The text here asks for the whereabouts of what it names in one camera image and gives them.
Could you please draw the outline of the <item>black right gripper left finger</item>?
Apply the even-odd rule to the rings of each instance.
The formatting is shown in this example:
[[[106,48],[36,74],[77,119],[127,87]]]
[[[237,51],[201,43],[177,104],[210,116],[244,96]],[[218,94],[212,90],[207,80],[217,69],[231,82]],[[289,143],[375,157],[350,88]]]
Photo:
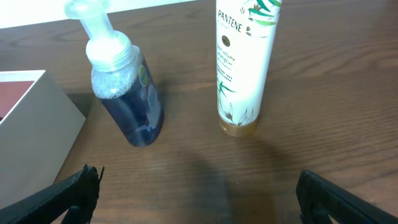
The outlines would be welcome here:
[[[1,209],[1,223],[52,223],[64,214],[62,223],[89,223],[99,199],[102,172],[82,170],[25,199]]]

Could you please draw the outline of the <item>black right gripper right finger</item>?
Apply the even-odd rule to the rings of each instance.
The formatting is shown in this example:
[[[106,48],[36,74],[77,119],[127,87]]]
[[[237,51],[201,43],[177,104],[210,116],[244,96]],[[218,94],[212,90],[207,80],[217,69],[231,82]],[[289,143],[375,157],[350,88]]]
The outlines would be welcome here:
[[[397,224],[397,217],[351,194],[329,180],[303,170],[296,186],[303,224]]]

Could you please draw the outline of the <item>clear foam pump soap bottle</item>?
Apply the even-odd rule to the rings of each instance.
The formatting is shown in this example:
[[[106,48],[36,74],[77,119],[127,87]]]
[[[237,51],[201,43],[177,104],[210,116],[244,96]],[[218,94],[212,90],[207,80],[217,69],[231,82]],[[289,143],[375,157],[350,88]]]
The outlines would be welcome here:
[[[164,111],[141,49],[114,30],[106,13],[109,1],[70,0],[69,19],[88,34],[86,56],[92,64],[91,86],[130,144],[145,147],[158,137]]]

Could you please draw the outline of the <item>white Pantene tube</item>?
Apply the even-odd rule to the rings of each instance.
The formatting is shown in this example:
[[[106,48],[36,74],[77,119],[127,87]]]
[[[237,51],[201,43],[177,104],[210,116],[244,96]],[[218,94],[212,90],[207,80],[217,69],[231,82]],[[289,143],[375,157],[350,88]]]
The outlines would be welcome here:
[[[257,126],[282,0],[216,1],[216,88],[222,130]]]

